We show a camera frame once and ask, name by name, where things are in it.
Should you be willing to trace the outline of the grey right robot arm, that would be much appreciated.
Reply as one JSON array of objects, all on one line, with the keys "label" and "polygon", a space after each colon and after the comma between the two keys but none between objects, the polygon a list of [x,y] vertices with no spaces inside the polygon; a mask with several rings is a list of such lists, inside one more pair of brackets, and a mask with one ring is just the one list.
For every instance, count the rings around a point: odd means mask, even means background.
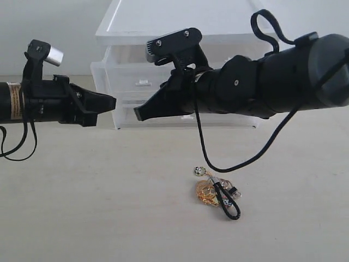
[{"label": "grey right robot arm", "polygon": [[219,69],[196,74],[172,72],[144,104],[135,108],[139,121],[193,114],[236,114],[268,119],[291,111],[348,105],[348,65],[322,87],[316,84],[348,54],[340,34],[306,35],[290,49],[258,60],[236,55]]}]

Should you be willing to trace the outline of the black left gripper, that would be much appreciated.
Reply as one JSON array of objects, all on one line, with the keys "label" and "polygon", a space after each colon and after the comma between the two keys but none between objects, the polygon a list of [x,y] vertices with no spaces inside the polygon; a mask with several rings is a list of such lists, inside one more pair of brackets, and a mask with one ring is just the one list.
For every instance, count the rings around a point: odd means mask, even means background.
[{"label": "black left gripper", "polygon": [[98,114],[116,108],[117,99],[104,93],[84,89],[70,83],[66,76],[55,75],[41,86],[23,90],[17,82],[1,82],[1,124],[20,123],[26,116],[33,122],[97,125]]}]

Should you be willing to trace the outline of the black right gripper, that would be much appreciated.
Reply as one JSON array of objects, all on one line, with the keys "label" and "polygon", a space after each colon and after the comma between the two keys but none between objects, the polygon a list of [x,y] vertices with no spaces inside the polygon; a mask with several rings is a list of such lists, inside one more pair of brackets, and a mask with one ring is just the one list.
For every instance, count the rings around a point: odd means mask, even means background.
[{"label": "black right gripper", "polygon": [[171,73],[168,81],[143,104],[134,108],[138,121],[200,113],[238,114],[268,119],[273,110],[257,90],[258,63],[234,56],[220,69],[201,68]]}]

